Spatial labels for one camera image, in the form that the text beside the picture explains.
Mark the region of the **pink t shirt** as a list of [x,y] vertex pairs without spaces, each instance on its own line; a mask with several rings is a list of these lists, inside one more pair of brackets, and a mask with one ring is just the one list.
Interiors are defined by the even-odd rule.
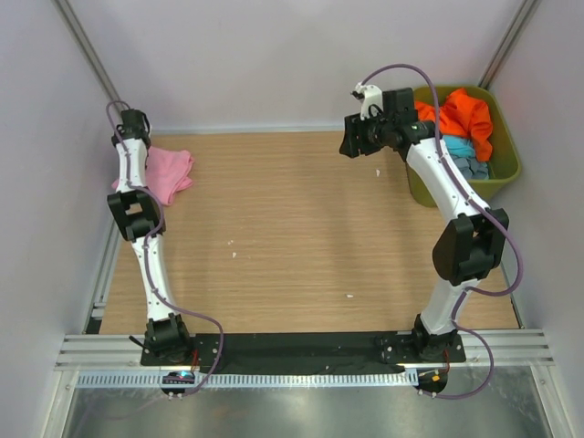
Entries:
[[130,179],[127,179],[128,160],[121,145],[116,147],[119,155],[119,179],[112,187],[116,193],[144,194],[142,187],[157,206],[167,207],[174,202],[175,195],[193,185],[189,176],[194,158],[188,151],[166,151],[151,146],[148,150],[137,143],[129,147]]

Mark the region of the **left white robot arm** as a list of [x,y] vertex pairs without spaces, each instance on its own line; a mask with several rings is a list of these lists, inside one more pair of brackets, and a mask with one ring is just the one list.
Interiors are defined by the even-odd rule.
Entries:
[[162,209],[146,179],[151,148],[151,124],[139,109],[122,106],[120,122],[108,116],[113,129],[111,143],[118,154],[119,176],[108,207],[121,237],[138,261],[146,299],[146,329],[141,363],[182,365],[193,354],[193,342],[176,308],[163,257],[165,222]]

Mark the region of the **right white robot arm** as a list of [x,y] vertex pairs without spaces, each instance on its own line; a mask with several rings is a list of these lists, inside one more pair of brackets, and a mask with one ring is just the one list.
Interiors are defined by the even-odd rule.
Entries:
[[458,315],[469,293],[500,264],[508,216],[473,191],[436,123],[420,120],[412,89],[382,91],[358,84],[352,94],[360,111],[344,120],[340,154],[357,158],[393,149],[422,179],[445,221],[432,252],[439,280],[406,343],[419,360],[442,360],[454,345]]

